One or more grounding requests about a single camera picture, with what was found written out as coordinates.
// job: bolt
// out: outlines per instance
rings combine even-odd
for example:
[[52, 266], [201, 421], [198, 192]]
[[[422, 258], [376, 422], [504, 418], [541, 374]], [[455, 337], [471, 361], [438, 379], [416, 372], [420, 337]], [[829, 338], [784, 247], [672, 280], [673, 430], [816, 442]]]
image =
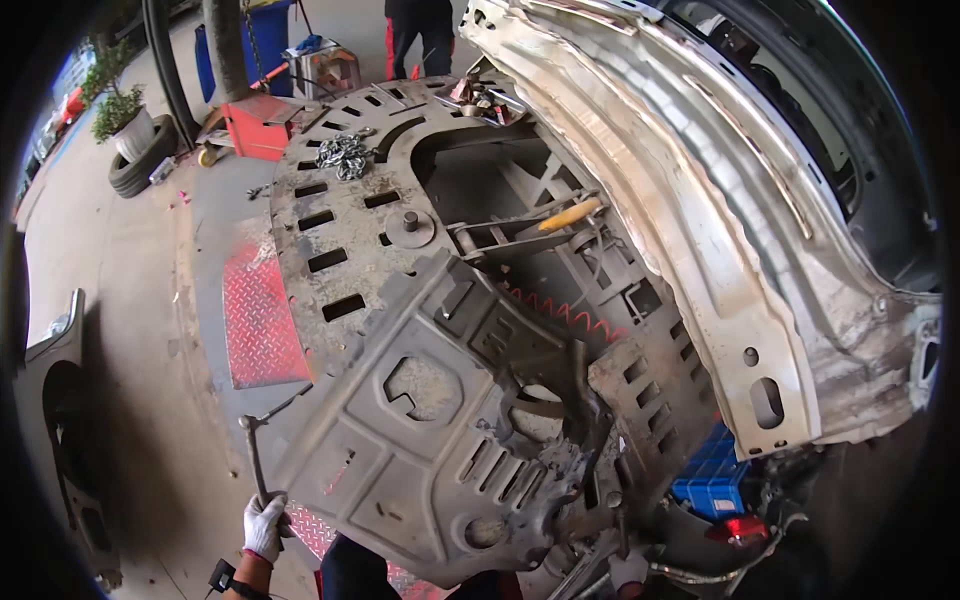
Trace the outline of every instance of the bolt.
[[408, 210], [403, 213], [403, 230], [404, 231], [416, 231], [418, 225], [417, 213], [413, 210]]
[[615, 509], [623, 504], [623, 494], [621, 492], [610, 492], [607, 494], [607, 508]]

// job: blue trash bin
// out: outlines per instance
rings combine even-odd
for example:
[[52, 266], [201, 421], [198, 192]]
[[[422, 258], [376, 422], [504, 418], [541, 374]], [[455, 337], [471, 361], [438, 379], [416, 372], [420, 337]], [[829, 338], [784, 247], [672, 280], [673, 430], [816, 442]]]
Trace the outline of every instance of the blue trash bin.
[[[256, 48], [260, 54], [264, 75], [284, 63], [283, 56], [280, 53], [289, 47], [287, 9], [291, 4], [293, 4], [293, 0], [277, 0], [274, 3], [258, 6], [250, 11], [253, 37], [256, 39]], [[247, 67], [247, 83], [253, 84], [260, 78], [256, 72], [256, 60], [253, 59], [250, 35], [247, 33], [247, 25], [243, 21], [242, 15], [238, 26], [243, 41], [243, 62]], [[197, 59], [200, 89], [204, 93], [204, 102], [210, 102], [216, 83], [213, 81], [213, 69], [210, 66], [210, 54], [206, 46], [206, 28], [201, 25], [194, 33], [196, 35], [194, 54]], [[270, 81], [270, 93], [274, 96], [289, 97], [294, 95], [293, 81], [289, 72], [284, 71]]]

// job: blue plastic crate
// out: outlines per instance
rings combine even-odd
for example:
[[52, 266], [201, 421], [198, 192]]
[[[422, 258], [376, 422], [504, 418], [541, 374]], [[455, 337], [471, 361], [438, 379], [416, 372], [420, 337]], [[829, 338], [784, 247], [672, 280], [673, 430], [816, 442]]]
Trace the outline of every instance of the blue plastic crate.
[[707, 520], [740, 515], [739, 485], [748, 468], [750, 461], [736, 462], [733, 433], [718, 422], [670, 488], [678, 501], [688, 500], [693, 512]]

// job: black pants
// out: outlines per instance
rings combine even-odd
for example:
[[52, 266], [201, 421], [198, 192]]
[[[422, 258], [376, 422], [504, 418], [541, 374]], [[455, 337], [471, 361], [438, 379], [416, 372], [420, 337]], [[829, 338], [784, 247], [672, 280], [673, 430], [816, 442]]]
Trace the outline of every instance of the black pants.
[[[320, 565], [321, 600], [399, 600], [387, 583], [387, 562], [343, 534]], [[484, 571], [464, 581], [448, 600], [521, 600], [515, 573]]]
[[453, 8], [426, 14], [405, 11], [387, 19], [387, 78], [407, 79], [403, 59], [410, 46], [423, 38], [423, 70], [426, 77], [447, 75], [453, 56]]

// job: metal post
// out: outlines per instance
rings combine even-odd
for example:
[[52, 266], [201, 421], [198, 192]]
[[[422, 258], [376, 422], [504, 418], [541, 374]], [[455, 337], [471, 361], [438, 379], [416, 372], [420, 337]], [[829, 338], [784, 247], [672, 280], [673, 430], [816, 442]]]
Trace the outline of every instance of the metal post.
[[193, 150], [196, 146], [194, 140], [200, 133], [200, 125], [194, 121], [190, 105], [186, 103], [183, 85], [180, 83], [180, 72], [174, 61], [174, 50], [170, 45], [170, 13], [167, 2], [143, 0], [143, 29], [147, 34], [150, 50], [154, 53], [160, 85], [163, 87], [163, 94], [167, 97], [167, 104], [173, 112], [177, 133], [186, 149]]
[[247, 83], [247, 68], [243, 62], [240, 3], [236, 0], [204, 0], [204, 23], [220, 104], [247, 98], [254, 92]]

